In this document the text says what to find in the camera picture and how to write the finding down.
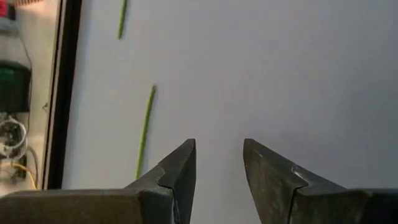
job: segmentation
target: green wire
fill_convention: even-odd
[[[127,0],[123,0],[122,11],[120,13],[120,22],[119,22],[119,33],[118,33],[119,40],[122,38],[123,35],[124,22],[126,20],[126,10],[127,10]]]
[[[156,93],[156,86],[154,85],[152,87],[152,91],[150,93],[150,97],[148,100],[147,110],[145,112],[144,127],[141,132],[141,141],[139,143],[139,152],[138,152],[138,160],[137,160],[136,179],[138,179],[141,176],[142,160],[143,160],[143,155],[144,155],[144,150],[145,150],[145,144],[147,141],[149,116],[150,116],[150,112],[152,111],[152,103],[154,101],[155,93]]]

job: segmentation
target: metal jaw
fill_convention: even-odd
[[[0,199],[1,223],[190,222],[196,182],[195,140],[185,141],[147,174],[115,190],[18,192]]]
[[[264,224],[398,223],[397,190],[347,190],[245,139],[244,166]]]

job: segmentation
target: white surface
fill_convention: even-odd
[[[398,2],[83,3],[63,187],[133,181],[197,139],[192,223],[259,223],[243,166],[254,138],[345,187],[398,187]]]
[[[57,19],[58,1],[46,0],[29,6],[21,7],[17,12],[17,20],[21,27],[21,35],[27,46],[30,59],[33,64],[32,73],[32,102],[30,104],[30,126],[28,143],[34,149],[39,159],[39,179],[42,178],[42,166],[44,158],[45,129],[47,127],[47,114],[42,109],[49,100],[50,78],[53,67],[53,50],[55,42],[55,29]],[[17,55],[10,54],[15,60],[19,60],[22,46],[19,47]],[[28,167],[35,172],[33,157],[28,152]],[[7,181],[0,181],[0,195],[11,193],[17,190],[32,189],[29,178],[25,182],[19,182],[16,186]]]

